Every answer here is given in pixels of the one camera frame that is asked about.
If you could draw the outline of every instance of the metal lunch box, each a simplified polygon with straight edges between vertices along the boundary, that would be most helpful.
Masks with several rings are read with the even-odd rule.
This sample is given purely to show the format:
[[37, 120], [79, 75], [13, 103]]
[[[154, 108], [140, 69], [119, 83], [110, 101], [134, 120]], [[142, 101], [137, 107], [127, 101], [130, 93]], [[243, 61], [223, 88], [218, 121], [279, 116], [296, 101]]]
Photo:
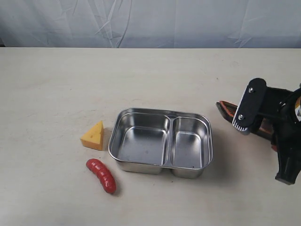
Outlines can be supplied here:
[[129, 108], [116, 120], [109, 153], [122, 170], [197, 178], [212, 160], [212, 131], [202, 115]]

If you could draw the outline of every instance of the toy sausage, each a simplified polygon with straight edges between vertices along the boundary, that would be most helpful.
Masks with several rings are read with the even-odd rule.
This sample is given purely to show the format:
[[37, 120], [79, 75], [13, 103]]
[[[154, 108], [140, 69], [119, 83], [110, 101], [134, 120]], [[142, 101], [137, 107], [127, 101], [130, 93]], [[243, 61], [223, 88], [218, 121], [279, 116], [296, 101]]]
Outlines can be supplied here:
[[89, 159], [86, 166], [91, 170], [100, 180], [103, 189], [110, 194], [116, 191], [116, 182], [108, 168], [98, 159]]

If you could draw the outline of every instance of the yellow cheese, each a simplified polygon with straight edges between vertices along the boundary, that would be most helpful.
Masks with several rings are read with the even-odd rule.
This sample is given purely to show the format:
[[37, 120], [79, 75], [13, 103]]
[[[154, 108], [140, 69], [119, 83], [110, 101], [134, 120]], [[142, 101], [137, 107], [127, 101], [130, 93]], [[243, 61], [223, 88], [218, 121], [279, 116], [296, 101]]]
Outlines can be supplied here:
[[80, 140], [83, 146], [101, 151], [103, 149], [103, 121], [98, 122]]

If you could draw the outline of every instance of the table surface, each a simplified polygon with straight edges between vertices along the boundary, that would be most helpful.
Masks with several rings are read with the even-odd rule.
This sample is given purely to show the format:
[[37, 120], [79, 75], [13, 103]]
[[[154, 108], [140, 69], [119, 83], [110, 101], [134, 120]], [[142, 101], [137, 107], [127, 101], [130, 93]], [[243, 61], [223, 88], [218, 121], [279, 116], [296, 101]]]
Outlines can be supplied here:
[[[300, 49], [0, 48], [0, 68], [0, 225], [300, 225], [301, 177], [276, 181], [270, 143], [239, 134], [215, 106], [238, 103], [254, 77], [297, 89]], [[198, 179], [122, 171], [107, 145], [129, 107], [206, 116], [214, 161]], [[99, 120], [106, 151], [79, 140]], [[90, 158], [111, 169], [116, 195]]]

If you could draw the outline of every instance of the stainless steel food container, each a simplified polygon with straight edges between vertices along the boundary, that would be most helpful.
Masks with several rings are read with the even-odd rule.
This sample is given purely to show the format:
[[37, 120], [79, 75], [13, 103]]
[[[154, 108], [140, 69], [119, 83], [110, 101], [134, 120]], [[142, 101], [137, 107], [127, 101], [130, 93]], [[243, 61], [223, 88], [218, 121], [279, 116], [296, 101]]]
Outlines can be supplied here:
[[197, 178], [212, 160], [210, 122], [202, 115], [130, 108], [117, 117], [109, 153], [125, 171]]

